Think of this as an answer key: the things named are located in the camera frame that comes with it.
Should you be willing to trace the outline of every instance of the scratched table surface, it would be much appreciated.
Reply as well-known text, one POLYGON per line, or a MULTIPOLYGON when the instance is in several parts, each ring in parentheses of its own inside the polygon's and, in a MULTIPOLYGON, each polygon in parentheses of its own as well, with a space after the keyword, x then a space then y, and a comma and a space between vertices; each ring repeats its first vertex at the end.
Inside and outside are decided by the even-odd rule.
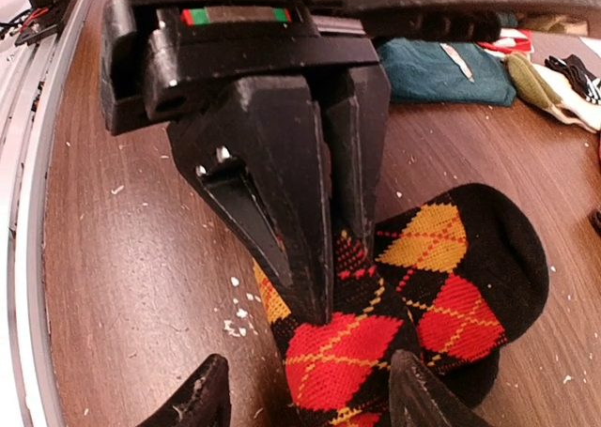
MULTIPOLYGON (((250 255, 178 175, 164 126, 118 138, 104 130, 103 2, 94 1, 73 59, 49 174, 45 279, 66 421, 133 426, 221 353, 234 427, 297 426, 250 255)), ((576 53, 601 72, 578 39, 537 35, 535 47, 536 62, 576 53)), ((387 134, 380 219, 485 182, 523 208, 547 250, 545 312, 503 349, 478 412, 498 426, 599 425, 601 238, 586 219, 601 203, 597 138, 520 101, 394 106, 387 134)))

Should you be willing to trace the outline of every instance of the metal screw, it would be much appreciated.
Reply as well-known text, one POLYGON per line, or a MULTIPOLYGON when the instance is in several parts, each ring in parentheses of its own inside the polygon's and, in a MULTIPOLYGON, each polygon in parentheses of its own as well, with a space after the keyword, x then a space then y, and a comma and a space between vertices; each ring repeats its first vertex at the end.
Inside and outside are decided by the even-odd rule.
POLYGON ((217 154, 218 162, 224 162, 224 161, 232 158, 232 155, 229 153, 229 150, 227 150, 227 148, 225 148, 224 146, 217 147, 217 150, 215 153, 217 154))
POLYGON ((196 166, 196 176, 204 176, 207 174, 207 169, 205 166, 201 166, 200 164, 196 166))

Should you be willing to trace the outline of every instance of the wood grain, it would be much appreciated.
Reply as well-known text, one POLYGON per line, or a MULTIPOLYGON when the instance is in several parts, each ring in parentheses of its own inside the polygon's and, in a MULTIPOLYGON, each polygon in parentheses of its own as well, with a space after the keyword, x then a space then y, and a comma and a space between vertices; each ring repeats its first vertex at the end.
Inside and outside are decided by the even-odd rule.
MULTIPOLYGON (((103 1, 94 1, 73 60, 49 174, 45 278, 67 423, 132 426, 217 352, 231 363, 234 427, 298 425, 263 310, 247 298, 257 294, 249 254, 178 175, 164 127, 119 138, 104 130, 103 1), (236 316, 240 307, 248 318, 236 316), (247 336, 229 336, 224 320, 247 336)), ((544 51, 577 53, 601 72, 576 39, 537 36, 536 47, 539 62, 544 51)), ((545 313, 505 347, 499 380, 479 408, 495 425, 597 424, 601 238, 586 220, 601 202, 597 146, 590 133, 519 101, 510 109, 391 109, 380 218, 485 182, 524 209, 556 269, 545 313)))

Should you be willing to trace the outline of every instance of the argyle pattern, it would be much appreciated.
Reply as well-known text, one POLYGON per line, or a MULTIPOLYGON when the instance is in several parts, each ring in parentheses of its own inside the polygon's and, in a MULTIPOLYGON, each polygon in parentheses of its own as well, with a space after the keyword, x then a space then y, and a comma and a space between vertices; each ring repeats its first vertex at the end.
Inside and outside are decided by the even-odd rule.
POLYGON ((410 310, 425 363, 439 374, 507 343, 478 287, 457 270, 467 251, 466 230, 450 200, 377 226, 378 271, 410 310))
POLYGON ((292 400, 304 426, 390 426, 390 359, 418 356, 417 332, 394 288, 346 231, 334 247, 334 307, 329 324, 300 324, 259 266, 254 272, 292 400))

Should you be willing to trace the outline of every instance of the blue fabric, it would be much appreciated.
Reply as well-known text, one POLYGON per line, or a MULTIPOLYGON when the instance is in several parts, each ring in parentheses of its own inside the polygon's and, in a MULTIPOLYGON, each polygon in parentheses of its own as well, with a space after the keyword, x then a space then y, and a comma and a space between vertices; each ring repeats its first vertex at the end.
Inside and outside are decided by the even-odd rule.
POLYGON ((392 102, 458 102, 511 106, 516 98, 499 60, 474 44, 450 43, 470 68, 475 83, 437 42, 393 39, 378 49, 392 86, 392 102))

